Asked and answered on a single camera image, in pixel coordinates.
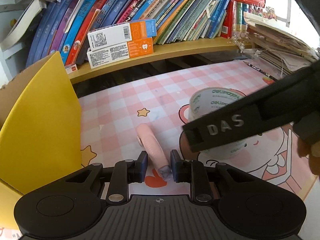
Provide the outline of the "person right hand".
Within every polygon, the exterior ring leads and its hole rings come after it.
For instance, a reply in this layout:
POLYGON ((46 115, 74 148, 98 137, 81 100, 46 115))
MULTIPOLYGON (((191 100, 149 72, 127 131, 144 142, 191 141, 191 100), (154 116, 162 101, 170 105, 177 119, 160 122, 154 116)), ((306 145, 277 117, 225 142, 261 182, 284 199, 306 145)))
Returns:
POLYGON ((298 156, 300 158, 308 158, 308 164, 310 171, 319 176, 319 141, 310 145, 304 140, 304 135, 302 132, 296 132, 298 134, 298 156))

